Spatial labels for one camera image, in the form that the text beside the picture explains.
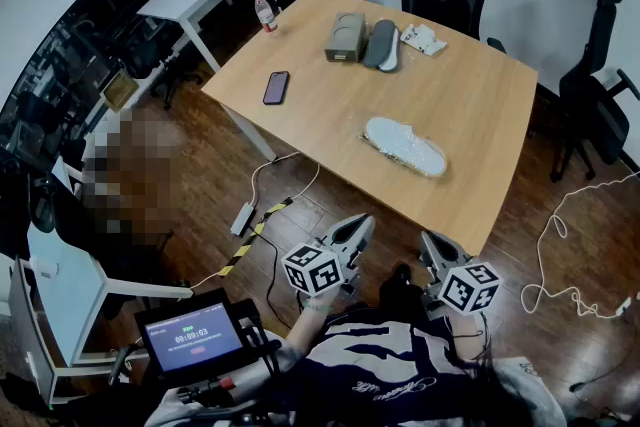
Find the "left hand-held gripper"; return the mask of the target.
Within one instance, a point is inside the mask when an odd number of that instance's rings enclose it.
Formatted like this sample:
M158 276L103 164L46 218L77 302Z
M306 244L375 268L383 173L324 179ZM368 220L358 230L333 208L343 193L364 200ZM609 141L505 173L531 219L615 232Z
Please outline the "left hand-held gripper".
M289 285L309 297L339 286L353 288L359 274L356 259L374 229L373 216L358 214L332 225L323 238L296 245L281 258Z

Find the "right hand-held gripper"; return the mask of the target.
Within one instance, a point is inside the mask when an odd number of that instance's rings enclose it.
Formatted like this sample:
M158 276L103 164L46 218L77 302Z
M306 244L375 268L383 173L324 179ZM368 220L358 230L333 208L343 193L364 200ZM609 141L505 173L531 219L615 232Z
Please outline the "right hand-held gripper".
M420 260L433 266L436 249L445 261L469 261L471 257L460 244L435 231L422 231L419 240ZM426 288L427 303L439 302L463 316L484 312L502 285L502 277L489 263L469 263L444 272L438 283Z

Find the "grey sole slipper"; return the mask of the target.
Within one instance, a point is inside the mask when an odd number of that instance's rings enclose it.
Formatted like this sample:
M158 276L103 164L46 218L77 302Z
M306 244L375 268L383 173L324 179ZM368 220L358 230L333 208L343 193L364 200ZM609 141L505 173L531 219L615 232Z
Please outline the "grey sole slipper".
M376 23L361 60L363 66L377 68L388 59L394 41L395 29L395 24L388 19L382 19Z

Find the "torn white packaging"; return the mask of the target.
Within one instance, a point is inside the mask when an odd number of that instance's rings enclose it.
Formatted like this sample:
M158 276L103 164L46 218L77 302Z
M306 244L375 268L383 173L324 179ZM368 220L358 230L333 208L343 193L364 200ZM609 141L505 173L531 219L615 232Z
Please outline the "torn white packaging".
M410 24L400 36L400 40L426 56L434 56L443 50L447 43L437 39L435 31L424 24Z

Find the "person's left forearm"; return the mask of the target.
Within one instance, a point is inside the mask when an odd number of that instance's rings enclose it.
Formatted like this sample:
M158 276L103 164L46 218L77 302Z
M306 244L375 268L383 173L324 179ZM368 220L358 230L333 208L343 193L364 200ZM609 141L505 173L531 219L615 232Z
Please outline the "person's left forearm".
M300 355L309 354L313 342L329 316L335 295L328 293L306 300L302 313L286 336L287 343Z

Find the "person's right forearm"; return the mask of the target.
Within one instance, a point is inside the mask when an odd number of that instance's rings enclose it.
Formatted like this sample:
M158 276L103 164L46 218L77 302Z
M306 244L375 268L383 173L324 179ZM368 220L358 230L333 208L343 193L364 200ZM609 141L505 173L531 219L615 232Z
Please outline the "person's right forearm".
M489 331L477 315L462 315L448 309L446 313L457 356L464 361L482 359L489 348Z

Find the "person's black-clad leg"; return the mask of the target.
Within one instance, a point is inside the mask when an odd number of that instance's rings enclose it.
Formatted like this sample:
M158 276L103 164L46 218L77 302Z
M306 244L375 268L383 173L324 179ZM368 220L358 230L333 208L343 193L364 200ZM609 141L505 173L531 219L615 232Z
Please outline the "person's black-clad leg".
M390 316L408 322L426 314L423 294L423 289L412 283L410 266L401 263L380 286L379 307Z

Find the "yellow black striped strip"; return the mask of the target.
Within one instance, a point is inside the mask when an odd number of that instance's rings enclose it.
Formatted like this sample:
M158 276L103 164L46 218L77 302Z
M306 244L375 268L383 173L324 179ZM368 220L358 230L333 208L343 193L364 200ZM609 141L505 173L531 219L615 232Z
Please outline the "yellow black striped strip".
M243 244L239 247L239 249L235 252L232 258L227 262L227 264L221 268L218 272L215 273L215 276L226 277L235 267L235 265L240 261L240 259L247 254L249 249L251 248L253 242L256 238L259 238L262 235L265 224L268 222L269 218L276 212L283 210L287 206L293 203L293 199L291 197L285 198L280 203L272 206L269 210L267 210L259 222L256 224L254 228L251 229L251 233L245 239Z

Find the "white power adapter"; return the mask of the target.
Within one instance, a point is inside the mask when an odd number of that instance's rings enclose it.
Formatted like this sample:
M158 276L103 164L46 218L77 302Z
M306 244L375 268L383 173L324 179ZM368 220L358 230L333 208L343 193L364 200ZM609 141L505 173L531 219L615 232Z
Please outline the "white power adapter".
M255 205L245 202L230 227L230 233L234 236L242 236L255 215Z

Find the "person's navy and grey top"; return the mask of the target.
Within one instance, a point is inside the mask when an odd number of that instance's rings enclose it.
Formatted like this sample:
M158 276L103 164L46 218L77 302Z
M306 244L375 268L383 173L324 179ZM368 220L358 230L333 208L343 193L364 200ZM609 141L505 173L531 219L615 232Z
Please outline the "person's navy and grey top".
M327 317L308 355L285 339L280 375L252 373L234 396L284 414L291 427L567 427L526 358L495 359L488 348L478 361L461 360L446 313Z

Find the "white table leg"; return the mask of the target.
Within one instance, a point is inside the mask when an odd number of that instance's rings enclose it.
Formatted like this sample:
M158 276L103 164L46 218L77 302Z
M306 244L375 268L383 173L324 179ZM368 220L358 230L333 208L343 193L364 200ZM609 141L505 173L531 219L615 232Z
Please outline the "white table leg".
M273 162L277 158L276 153L251 121L224 104L221 104L221 107L268 162Z

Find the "black smartphone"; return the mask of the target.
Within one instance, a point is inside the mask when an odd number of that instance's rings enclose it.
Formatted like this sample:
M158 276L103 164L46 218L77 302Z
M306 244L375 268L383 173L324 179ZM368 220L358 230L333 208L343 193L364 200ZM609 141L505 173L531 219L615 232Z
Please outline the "black smartphone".
M287 71L271 73L263 96L264 105L281 105L284 102L289 78Z

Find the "grey cardboard box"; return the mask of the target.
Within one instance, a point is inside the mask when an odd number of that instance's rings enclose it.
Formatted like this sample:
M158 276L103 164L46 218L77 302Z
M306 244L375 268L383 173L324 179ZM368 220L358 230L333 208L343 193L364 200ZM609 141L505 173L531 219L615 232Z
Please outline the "grey cardboard box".
M336 14L329 39L324 47L329 62L357 63L364 47L365 15L359 12Z

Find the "small black monitor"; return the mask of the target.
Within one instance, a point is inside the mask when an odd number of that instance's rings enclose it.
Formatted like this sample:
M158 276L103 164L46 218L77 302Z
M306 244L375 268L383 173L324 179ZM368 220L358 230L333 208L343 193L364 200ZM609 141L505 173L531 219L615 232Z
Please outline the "small black monitor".
M135 320L154 368L169 380L218 375L249 355L249 343L223 289L138 312Z

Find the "red cap water bottle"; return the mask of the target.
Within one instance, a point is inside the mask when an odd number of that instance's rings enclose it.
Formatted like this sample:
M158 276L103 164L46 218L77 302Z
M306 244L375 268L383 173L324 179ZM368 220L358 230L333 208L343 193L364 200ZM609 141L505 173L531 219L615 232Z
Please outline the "red cap water bottle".
M254 0L256 15L263 29L267 33L273 33L278 25L275 14L266 0Z

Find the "black swivel chair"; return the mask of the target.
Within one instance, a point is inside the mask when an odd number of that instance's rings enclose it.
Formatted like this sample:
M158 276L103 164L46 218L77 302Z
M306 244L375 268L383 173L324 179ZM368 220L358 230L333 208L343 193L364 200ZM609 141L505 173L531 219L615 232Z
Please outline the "black swivel chair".
M86 206L51 174L29 178L27 197L30 220L40 231L56 232L112 274L154 263L174 235L171 229L139 227L115 209Z

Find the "small white box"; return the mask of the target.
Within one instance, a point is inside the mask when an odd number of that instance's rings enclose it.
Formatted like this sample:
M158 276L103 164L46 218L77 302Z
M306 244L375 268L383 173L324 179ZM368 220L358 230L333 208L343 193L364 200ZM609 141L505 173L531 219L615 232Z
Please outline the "small white box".
M32 256L29 260L29 265L35 275L46 279L52 279L59 273L58 263L51 262L48 259Z

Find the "black monitor mount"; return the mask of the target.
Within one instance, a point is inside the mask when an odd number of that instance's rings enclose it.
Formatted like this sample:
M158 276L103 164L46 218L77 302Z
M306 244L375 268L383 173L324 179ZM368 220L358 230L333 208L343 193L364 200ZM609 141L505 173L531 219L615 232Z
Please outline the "black monitor mount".
M263 328L260 314L251 299L244 299L231 305L231 312L241 328L241 338L248 343L243 351L243 358L247 363L254 363L261 359L269 374L280 374L280 364L277 358L282 348L279 339L269 339Z

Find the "wooden frame tray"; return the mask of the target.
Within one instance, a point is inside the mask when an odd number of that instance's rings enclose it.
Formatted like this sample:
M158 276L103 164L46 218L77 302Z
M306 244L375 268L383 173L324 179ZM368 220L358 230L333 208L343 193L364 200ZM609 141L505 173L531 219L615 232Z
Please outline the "wooden frame tray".
M110 110L119 112L138 89L139 84L121 68L103 89L101 98Z

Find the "white frame desk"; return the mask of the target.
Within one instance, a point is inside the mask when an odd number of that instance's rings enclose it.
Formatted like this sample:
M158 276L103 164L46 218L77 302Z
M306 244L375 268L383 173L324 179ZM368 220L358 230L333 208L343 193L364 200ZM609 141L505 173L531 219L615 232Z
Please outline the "white frame desk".
M89 253L64 242L56 232L31 225L27 231L32 256L57 262L52 279L37 276L29 260L14 262L9 309L37 391L48 407L69 399L56 394L64 378L109 375L116 354L86 353L88 336L105 299L110 295L186 299L188 287L142 284L107 277Z

